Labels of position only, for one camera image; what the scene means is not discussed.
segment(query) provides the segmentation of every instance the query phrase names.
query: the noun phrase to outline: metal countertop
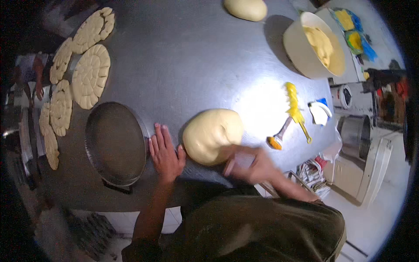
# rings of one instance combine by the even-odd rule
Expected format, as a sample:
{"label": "metal countertop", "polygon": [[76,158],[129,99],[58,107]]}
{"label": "metal countertop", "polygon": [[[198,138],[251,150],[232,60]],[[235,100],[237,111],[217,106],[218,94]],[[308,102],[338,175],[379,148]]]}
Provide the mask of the metal countertop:
{"label": "metal countertop", "polygon": [[[265,2],[268,15],[261,22],[231,16],[221,1],[110,3],[115,28],[99,44],[108,49],[111,67],[98,104],[116,101],[128,106],[150,135],[154,122],[167,124],[175,145],[193,116],[206,109],[229,108],[244,122],[243,144],[266,148],[283,170],[316,156],[334,141],[334,125],[333,121],[324,127],[314,125],[307,103],[324,97],[333,112],[329,85],[327,79],[302,76],[287,58],[282,34],[298,18],[295,9],[287,0]],[[307,144],[300,126],[291,123],[284,135],[284,150],[277,151],[265,141],[287,118],[285,82],[297,87],[299,107],[313,142]],[[152,163],[148,161],[133,195],[104,187],[84,149],[89,113],[73,103],[70,129],[65,137],[57,137],[58,170],[40,161],[43,184],[56,201],[69,208],[140,210],[156,180]],[[181,178],[231,187],[219,170],[188,160]],[[177,187],[171,205],[179,205],[183,191],[184,187]]]}

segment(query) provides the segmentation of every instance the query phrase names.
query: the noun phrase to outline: bread dough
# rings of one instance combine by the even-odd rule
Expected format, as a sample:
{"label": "bread dough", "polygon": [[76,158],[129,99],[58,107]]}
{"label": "bread dough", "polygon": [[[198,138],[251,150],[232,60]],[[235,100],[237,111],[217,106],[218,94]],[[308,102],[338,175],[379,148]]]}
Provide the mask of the bread dough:
{"label": "bread dough", "polygon": [[81,108],[91,109],[98,102],[108,79],[110,66],[108,50],[101,44],[91,47],[77,62],[71,86],[74,101]]}
{"label": "bread dough", "polygon": [[51,126],[58,136],[65,136],[65,130],[70,127],[72,106],[70,84],[61,80],[52,93],[50,108]]}
{"label": "bread dough", "polygon": [[62,79],[65,71],[67,70],[68,63],[71,58],[71,48],[72,48],[73,39],[71,37],[67,38],[63,44],[57,50],[57,53],[52,60],[54,64],[49,70],[49,80],[52,84],[57,84],[59,80]]}
{"label": "bread dough", "polygon": [[41,114],[39,116],[39,129],[42,136],[44,137],[45,153],[50,167],[53,170],[58,168],[58,144],[55,138],[54,131],[49,125],[49,112],[50,104],[44,103],[41,108]]}
{"label": "bread dough", "polygon": [[100,40],[104,40],[112,32],[115,24],[115,15],[111,14],[111,12],[112,8],[110,7],[102,8],[94,12],[81,24],[72,42],[72,51],[74,53],[82,54]]}
{"label": "bread dough", "polygon": [[193,160],[213,166],[226,161],[219,155],[220,147],[239,145],[243,131],[243,122],[237,112],[211,109],[191,120],[183,132],[183,143]]}
{"label": "bread dough", "polygon": [[330,66],[330,56],[333,54],[333,46],[327,35],[319,28],[303,26],[308,42],[313,47],[320,61],[327,68]]}
{"label": "bread dough", "polygon": [[46,102],[42,105],[41,113],[39,115],[39,130],[41,131],[41,134],[45,136],[47,133],[46,129],[49,125],[49,102]]}
{"label": "bread dough", "polygon": [[233,16],[249,21],[260,21],[268,13],[263,0],[224,0],[224,6]]}

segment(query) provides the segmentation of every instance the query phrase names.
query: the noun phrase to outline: white tile floor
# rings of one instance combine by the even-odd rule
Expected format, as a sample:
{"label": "white tile floor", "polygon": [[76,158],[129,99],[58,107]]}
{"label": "white tile floor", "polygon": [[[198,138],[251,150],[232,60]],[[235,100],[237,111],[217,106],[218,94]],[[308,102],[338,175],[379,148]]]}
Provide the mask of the white tile floor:
{"label": "white tile floor", "polygon": [[[255,185],[255,188],[263,197],[272,197],[271,194],[266,192],[259,184]],[[104,215],[109,222],[112,224],[114,229],[118,233],[125,235],[131,235],[134,231],[135,221],[137,220],[140,212],[97,212],[100,215]],[[162,233],[168,234],[173,233],[179,225],[182,223],[181,207],[166,208],[164,213],[164,221]]]}

